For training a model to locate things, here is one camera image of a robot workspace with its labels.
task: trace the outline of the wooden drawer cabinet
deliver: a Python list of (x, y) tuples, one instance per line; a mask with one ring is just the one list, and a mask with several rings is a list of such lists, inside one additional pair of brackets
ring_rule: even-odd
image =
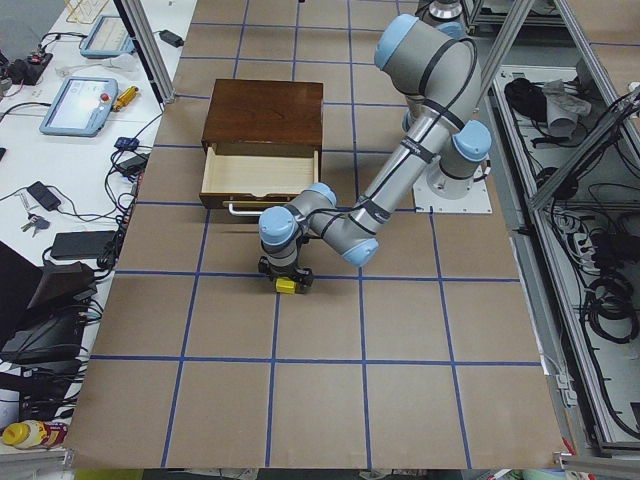
[(322, 84), (216, 80), (202, 146), (205, 207), (289, 201), (320, 177)]

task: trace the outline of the yellow tool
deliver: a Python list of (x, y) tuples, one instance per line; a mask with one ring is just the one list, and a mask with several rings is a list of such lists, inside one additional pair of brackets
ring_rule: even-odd
[(131, 103), (136, 95), (138, 94), (138, 90), (140, 90), (135, 85), (127, 88), (124, 92), (120, 94), (120, 96), (113, 102), (113, 107), (111, 108), (114, 112), (119, 112), (122, 107), (126, 107)]
[(276, 292), (278, 293), (288, 293), (293, 295), (298, 290), (298, 285), (296, 282), (291, 280), (290, 278), (280, 277), (276, 279)]

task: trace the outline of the yellow block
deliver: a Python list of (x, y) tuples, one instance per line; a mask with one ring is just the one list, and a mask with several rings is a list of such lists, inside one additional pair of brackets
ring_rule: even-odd
[(293, 295), (294, 293), (296, 293), (296, 290), (296, 282), (294, 282), (290, 278), (280, 277), (276, 280), (276, 292), (288, 293), (290, 295)]

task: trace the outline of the yellow bottle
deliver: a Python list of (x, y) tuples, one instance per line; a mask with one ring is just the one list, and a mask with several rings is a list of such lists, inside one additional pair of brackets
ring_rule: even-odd
[(2, 443), (19, 449), (51, 448), (62, 443), (67, 431), (64, 423), (25, 420), (5, 428)]

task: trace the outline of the white desk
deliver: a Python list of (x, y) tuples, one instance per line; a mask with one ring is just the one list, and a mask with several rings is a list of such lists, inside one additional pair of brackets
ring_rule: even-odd
[[(173, 0), (172, 2), (146, 0), (143, 1), (143, 5), (153, 31), (167, 29), (183, 38), (186, 37), (196, 0)], [(117, 14), (117, 11), (114, 5), (109, 4), (103, 13)], [(88, 33), (91, 29), (91, 25), (67, 23), (66, 18), (67, 12), (63, 11), (51, 31)], [(54, 37), (48, 37), (45, 43), (52, 38)], [(157, 36), (156, 40), (169, 75), (173, 78), (181, 49), (162, 42)], [(77, 38), (65, 36), (49, 45), (47, 52), (53, 53), (53, 59), (40, 82), (35, 86), (23, 86), (15, 96), (3, 99), (0, 102), (0, 112), (23, 102), (51, 103), (64, 80), (56, 73), (56, 68), (98, 64), (99, 60), (89, 60), (80, 55), (78, 41)], [(71, 198), (79, 213), (104, 214), (113, 208), (104, 189), (104, 179), (111, 167), (109, 156), (115, 150), (114, 142), (120, 136), (134, 136), (161, 110), (139, 59), (138, 68), (134, 72), (92, 66), (72, 74), (115, 78), (120, 91), (136, 85), (140, 88), (140, 92), (122, 111), (111, 113), (103, 129), (94, 138), (41, 134), (38, 127), (46, 114), (46, 107), (18, 108), (7, 115), (0, 123), (0, 146), (7, 149), (0, 162), (0, 198), (39, 180), (45, 185), (56, 186)], [(17, 90), (18, 87), (14, 86), (8, 93), (14, 93)], [(156, 120), (144, 130), (139, 136), (141, 145), (153, 145), (159, 124), (159, 120)], [(119, 174), (112, 175), (110, 180), (116, 197), (131, 191), (132, 184)], [(29, 195), (27, 198), (30, 205), (37, 205)], [(64, 198), (61, 200), (60, 209), (71, 212), (69, 202)], [(42, 265), (42, 252), (51, 246), (58, 232), (116, 228), (116, 223), (108, 219), (86, 223), (55, 211), (47, 212), (40, 206), (37, 206), (33, 212), (51, 222), (49, 229), (40, 231), (35, 237), (32, 237), (31, 232), (24, 233), (20, 229), (27, 222), (27, 213), (18, 196), (0, 202), (2, 219), (0, 240), (35, 265)], [(95, 267), (94, 261), (85, 261), (85, 263)], [(96, 299), (101, 304), (104, 304), (107, 299), (110, 284), (110, 278), (99, 284)], [(85, 329), (83, 339), (85, 348), (91, 350), (97, 329), (97, 325)], [(9, 365), (4, 364), (2, 370), (8, 368)], [(0, 445), (0, 454), (4, 453), (17, 454), (18, 452), (13, 448)]]

